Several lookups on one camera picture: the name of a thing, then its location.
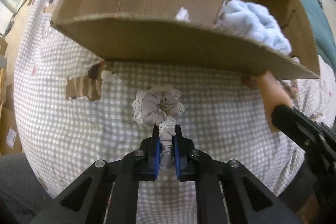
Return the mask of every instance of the floor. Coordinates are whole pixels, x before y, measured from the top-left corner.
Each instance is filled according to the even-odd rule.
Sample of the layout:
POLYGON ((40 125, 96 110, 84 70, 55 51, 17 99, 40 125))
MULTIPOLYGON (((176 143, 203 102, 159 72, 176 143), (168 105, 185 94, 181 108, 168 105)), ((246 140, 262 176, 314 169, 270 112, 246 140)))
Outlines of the floor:
MULTIPOLYGON (((328 18, 330 27, 336 36, 336 1, 335 0, 322 0, 324 12, 328 18)), ((28 1, 21 7, 17 13, 14 21, 14 25, 6 36, 8 43, 5 57, 8 59, 7 63, 7 79, 5 85, 13 83, 14 65, 18 54, 18 49, 21 42, 22 32, 26 24, 26 15, 29 11, 28 1)))

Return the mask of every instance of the black mechanical device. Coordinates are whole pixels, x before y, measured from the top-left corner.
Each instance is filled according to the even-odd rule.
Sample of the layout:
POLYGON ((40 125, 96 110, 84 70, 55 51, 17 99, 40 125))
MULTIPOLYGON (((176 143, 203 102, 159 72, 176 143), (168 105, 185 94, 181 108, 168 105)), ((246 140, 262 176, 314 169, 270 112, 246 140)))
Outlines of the black mechanical device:
MULTIPOLYGON (((274 126, 306 152, 306 160, 318 178, 314 192, 323 210, 316 223, 336 223, 335 134, 285 105, 275 108, 272 119, 274 126)), ((226 224, 228 220, 231 224, 302 223, 239 161, 213 160, 182 136, 179 125, 175 133, 176 175, 180 181, 195 181, 198 224, 226 224)), ((159 153, 159 130, 154 126, 152 136, 122 160, 93 163, 31 224, 103 223, 107 208, 107 224, 135 223, 139 181, 157 179, 159 153)))

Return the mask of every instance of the open cardboard box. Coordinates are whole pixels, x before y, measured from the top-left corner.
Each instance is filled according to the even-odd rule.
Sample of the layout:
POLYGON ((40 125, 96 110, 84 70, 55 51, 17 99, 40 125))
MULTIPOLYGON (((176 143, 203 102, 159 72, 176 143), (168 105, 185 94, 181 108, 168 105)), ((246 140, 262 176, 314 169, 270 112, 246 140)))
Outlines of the open cardboard box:
POLYGON ((268 7, 289 39, 291 61, 248 38, 213 28, 224 0, 60 0, 52 26, 105 60, 171 62, 277 79, 318 78, 313 33, 300 0, 244 0, 268 7), (175 20, 189 11, 191 22, 175 20))

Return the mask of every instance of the gingham fabric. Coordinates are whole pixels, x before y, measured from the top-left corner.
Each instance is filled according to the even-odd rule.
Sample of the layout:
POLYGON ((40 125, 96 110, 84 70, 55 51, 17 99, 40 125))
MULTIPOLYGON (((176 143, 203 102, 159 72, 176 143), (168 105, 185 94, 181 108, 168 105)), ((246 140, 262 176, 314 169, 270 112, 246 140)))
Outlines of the gingham fabric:
MULTIPOLYGON (((303 162, 303 152, 283 133, 271 133, 258 90, 241 85, 241 74, 190 66, 115 62, 102 98, 66 100, 67 76, 85 75, 100 59, 50 27, 47 0, 34 0, 14 76, 18 132, 31 167, 55 197, 98 159, 115 161, 139 148, 151 129, 133 120, 138 90, 173 85, 185 113, 177 118, 185 137, 215 160, 241 161, 275 194, 303 162)), ((333 72, 320 59, 321 80, 299 80, 303 113, 336 114, 333 72)), ((177 181, 174 169, 156 182, 140 183, 137 223, 196 223, 194 183, 177 181)))

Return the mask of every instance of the gray pants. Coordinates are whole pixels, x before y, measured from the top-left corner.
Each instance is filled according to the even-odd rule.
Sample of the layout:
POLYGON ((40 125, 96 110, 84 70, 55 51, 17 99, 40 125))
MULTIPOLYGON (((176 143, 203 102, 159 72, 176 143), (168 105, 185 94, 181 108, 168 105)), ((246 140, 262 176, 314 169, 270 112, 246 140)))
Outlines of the gray pants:
POLYGON ((28 224, 50 200, 24 153, 0 157, 0 223, 28 224))

